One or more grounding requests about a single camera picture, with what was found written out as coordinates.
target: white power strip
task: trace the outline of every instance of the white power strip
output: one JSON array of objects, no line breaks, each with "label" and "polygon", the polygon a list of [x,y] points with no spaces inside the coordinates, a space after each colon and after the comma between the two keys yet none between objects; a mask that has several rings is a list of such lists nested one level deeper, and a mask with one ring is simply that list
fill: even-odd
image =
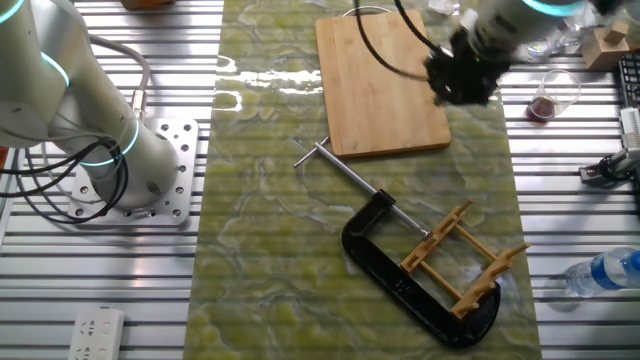
[{"label": "white power strip", "polygon": [[120,310],[82,310],[73,327],[69,360],[117,360],[123,324]]},{"label": "white power strip", "polygon": [[640,147],[640,113],[636,108],[620,110],[622,124],[622,147],[633,149]]}]

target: black bracket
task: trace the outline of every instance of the black bracket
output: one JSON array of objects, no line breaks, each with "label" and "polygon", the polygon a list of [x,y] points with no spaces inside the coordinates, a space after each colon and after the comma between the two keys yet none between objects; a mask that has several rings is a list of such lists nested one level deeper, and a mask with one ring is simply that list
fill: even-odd
[{"label": "black bracket", "polygon": [[383,190],[374,194],[345,225],[342,246],[378,285],[444,344],[459,349],[476,344],[487,334],[498,314],[500,285],[488,291],[478,302],[480,307],[463,320],[451,314],[366,237],[394,203]]}]

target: bottle label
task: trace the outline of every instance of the bottle label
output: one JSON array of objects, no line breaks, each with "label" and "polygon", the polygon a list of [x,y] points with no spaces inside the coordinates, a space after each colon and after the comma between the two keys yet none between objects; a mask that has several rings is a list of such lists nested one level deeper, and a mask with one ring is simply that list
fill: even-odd
[{"label": "bottle label", "polygon": [[591,276],[593,276],[593,280],[595,280],[595,282],[603,289],[620,290],[624,288],[624,286],[620,286],[611,281],[607,276],[607,273],[604,270],[604,254],[596,256],[591,261]]}]

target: water bottle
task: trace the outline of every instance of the water bottle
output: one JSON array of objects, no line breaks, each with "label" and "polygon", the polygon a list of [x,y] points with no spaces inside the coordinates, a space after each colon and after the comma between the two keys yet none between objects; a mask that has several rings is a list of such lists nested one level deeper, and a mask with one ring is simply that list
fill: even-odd
[{"label": "water bottle", "polygon": [[565,272],[565,278],[567,292],[575,297],[640,287],[640,251],[630,247],[611,250],[573,265]]}]

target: wooden cutting board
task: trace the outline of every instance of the wooden cutting board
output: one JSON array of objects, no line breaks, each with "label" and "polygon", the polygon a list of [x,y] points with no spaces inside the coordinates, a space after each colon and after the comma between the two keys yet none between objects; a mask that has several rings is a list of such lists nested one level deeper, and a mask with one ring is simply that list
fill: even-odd
[{"label": "wooden cutting board", "polygon": [[[424,29],[417,10],[408,15]],[[399,13],[362,17],[380,56],[394,67],[426,75],[429,49]],[[444,109],[428,83],[397,75],[366,48],[354,16],[316,21],[322,85],[333,152],[356,157],[445,147],[451,142]]]}]

